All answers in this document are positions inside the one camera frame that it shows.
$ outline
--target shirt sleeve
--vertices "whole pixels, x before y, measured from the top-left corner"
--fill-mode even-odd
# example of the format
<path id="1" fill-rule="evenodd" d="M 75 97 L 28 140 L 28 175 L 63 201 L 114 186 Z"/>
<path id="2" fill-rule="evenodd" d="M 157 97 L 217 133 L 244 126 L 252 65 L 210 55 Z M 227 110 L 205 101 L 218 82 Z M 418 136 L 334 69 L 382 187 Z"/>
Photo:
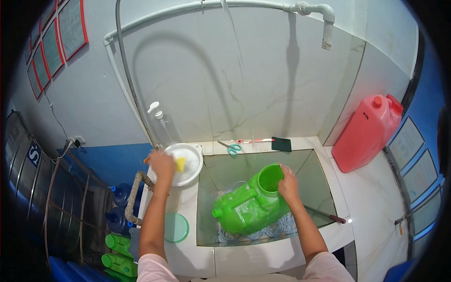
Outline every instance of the shirt sleeve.
<path id="1" fill-rule="evenodd" d="M 138 261 L 136 282 L 179 282 L 169 270 L 168 263 L 157 254 L 145 254 Z"/>
<path id="2" fill-rule="evenodd" d="M 303 280 L 320 279 L 328 282 L 354 282 L 346 268 L 329 252 L 317 254 L 305 269 Z"/>

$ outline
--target pink plastic jug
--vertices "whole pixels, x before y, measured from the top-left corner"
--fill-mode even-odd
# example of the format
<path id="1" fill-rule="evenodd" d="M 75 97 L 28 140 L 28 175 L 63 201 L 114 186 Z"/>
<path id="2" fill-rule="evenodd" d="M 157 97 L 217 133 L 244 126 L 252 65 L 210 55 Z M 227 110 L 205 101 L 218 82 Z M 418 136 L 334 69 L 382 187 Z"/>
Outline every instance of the pink plastic jug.
<path id="1" fill-rule="evenodd" d="M 399 127 L 403 109 L 390 94 L 365 97 L 332 149 L 339 169 L 346 173 L 372 161 Z"/>

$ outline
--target hand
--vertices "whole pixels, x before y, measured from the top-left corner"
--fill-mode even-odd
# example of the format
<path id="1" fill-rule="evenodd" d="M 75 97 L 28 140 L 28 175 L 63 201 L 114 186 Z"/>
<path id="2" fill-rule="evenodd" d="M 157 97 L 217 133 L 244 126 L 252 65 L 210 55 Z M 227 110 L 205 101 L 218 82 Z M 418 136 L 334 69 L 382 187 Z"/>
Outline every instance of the hand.
<path id="1" fill-rule="evenodd" d="M 155 172 L 157 182 L 170 186 L 175 170 L 174 158 L 166 155 L 164 151 L 157 149 L 152 150 L 148 158 L 148 164 Z"/>
<path id="2" fill-rule="evenodd" d="M 279 163 L 282 169 L 283 179 L 279 181 L 279 193 L 283 196 L 287 204 L 300 201 L 298 194 L 298 180 L 291 168 Z"/>

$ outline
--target sink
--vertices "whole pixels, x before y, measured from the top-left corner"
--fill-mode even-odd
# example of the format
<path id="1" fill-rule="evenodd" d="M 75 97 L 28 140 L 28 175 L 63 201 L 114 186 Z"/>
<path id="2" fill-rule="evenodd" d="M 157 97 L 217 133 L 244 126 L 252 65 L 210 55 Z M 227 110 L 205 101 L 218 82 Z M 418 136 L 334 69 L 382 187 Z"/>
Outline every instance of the sink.
<path id="1" fill-rule="evenodd" d="M 219 191 L 227 191 L 239 186 L 240 181 L 248 181 L 262 168 L 271 163 L 281 162 L 293 170 L 299 184 L 299 196 L 303 203 L 328 214 L 336 215 L 335 204 L 324 176 L 321 164 L 313 149 L 288 152 L 267 152 L 230 155 L 204 156 L 203 167 L 199 174 L 197 204 L 198 246 L 229 247 L 238 245 L 261 244 L 283 240 L 296 235 L 282 234 L 269 238 L 266 235 L 259 240 L 249 240 L 245 236 L 240 240 L 220 243 L 218 238 L 219 222 L 212 215 L 213 199 Z M 318 228 L 333 223 L 328 217 L 307 210 Z"/>

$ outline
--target green lid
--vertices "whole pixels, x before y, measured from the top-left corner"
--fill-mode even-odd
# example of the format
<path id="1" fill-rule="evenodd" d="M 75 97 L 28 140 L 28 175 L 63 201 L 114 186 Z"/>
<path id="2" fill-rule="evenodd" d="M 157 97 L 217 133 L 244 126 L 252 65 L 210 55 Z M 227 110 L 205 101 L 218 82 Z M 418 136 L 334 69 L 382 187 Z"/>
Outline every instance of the green lid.
<path id="1" fill-rule="evenodd" d="M 178 243 L 188 236 L 189 226 L 186 218 L 179 213 L 165 215 L 165 240 Z"/>
<path id="2" fill-rule="evenodd" d="M 108 234 L 105 236 L 105 244 L 108 246 L 108 248 L 112 249 L 116 246 L 116 240 L 111 234 Z"/>
<path id="3" fill-rule="evenodd" d="M 111 260 L 106 254 L 104 254 L 102 256 L 102 263 L 103 263 L 103 265 L 105 265 L 105 267 L 110 267 L 111 266 Z"/>

